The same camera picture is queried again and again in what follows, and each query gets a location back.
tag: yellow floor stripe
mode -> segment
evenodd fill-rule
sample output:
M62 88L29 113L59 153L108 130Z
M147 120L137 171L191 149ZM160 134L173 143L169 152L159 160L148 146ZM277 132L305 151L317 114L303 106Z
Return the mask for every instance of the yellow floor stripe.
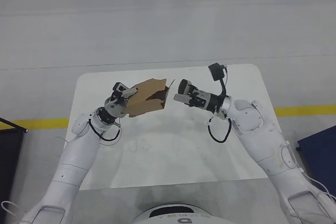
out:
M336 105L293 106L289 108L274 108L274 110L277 117L334 115L336 114ZM51 118L38 120L13 120L11 122L28 130L33 130L67 128L68 120L68 118ZM10 126L0 122L0 130L7 128L10 128Z
M336 105L292 106L290 108L274 108L276 116L312 116L334 115Z
M28 130L33 129L57 129L67 128L68 118L51 118L39 120L13 120L11 122L20 125ZM0 130L11 128L9 125L0 122Z

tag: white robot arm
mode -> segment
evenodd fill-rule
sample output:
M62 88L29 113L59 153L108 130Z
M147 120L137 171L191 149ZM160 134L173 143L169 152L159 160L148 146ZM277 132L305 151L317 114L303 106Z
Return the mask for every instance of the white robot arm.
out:
M226 95L222 81L224 69L226 66L217 63L209 66L213 79L221 82L223 91L219 96L201 91L191 82L182 80L174 99L229 121L229 130L233 127L248 154L275 186L289 223L336 223L336 202L305 178L306 174L298 166L295 156L294 159L291 156L289 142L265 115L261 105L256 101L233 100Z
M91 114L82 114L75 121L72 132L76 137L65 146L46 194L20 223L71 223L72 204L96 158L100 141L113 141L119 135L117 133L114 139L104 139L102 134L112 125L119 125L115 122L116 118L126 115L123 109L128 97L136 92L136 88L129 89L118 82L103 107Z

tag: white tabletop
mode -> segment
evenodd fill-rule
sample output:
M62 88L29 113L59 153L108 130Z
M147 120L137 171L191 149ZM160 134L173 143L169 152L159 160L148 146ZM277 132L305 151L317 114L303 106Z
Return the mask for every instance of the white tabletop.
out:
M278 125L259 69L252 64L231 65L228 75L227 94L235 100L258 100ZM267 177L233 132L224 144L210 138L205 122L211 113L173 100L182 78L201 90L219 94L220 84L213 81L208 67L82 75L76 85L66 140L74 137L71 132L74 120L81 113L103 106L116 82L131 87L150 78L167 78L167 83L175 79L165 109L121 119L120 141L114 146L100 147L80 190ZM226 131L226 122L213 121L213 134L223 138ZM113 137L116 129L109 132L111 135L108 133L106 137Z

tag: cardboard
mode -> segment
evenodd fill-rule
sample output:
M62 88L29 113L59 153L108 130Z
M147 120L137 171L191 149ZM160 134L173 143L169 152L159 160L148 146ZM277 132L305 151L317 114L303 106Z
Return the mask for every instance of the cardboard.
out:
M123 110L129 117L139 116L147 112L164 109L169 87L166 86L167 79L156 80L151 78L132 88L137 88L136 94L128 99L126 108Z

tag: black wire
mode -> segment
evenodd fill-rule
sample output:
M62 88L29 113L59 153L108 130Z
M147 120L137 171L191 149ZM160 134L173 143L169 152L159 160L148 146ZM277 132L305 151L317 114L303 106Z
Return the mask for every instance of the black wire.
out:
M116 140L116 139L118 138L119 133L121 132L121 130L118 130L118 132L117 132L117 134L116 134L116 137L114 137L114 138L112 138L112 139L106 139L106 138L102 137L102 136L96 131L96 129L94 128L94 126L93 126L92 123L91 123L91 119L88 120L88 124L89 124L90 127L92 128L93 132L95 132L95 134L97 134L97 135L100 137L100 139L102 139L103 141L106 141L106 142L111 142L111 141Z
M208 132L209 132L209 135L213 138L214 141L216 141L216 142L218 142L218 143L224 143L224 142L226 141L226 139L228 138L228 136L229 136L229 134L230 134L230 131L231 131L231 120L230 120L230 118L228 118L228 121L229 121L229 129L228 129L228 132L227 132L226 135L225 135L224 140L222 140L222 141L217 140L217 139L213 136L213 134L212 134L212 132L211 132L211 126L210 126L210 124L208 124Z

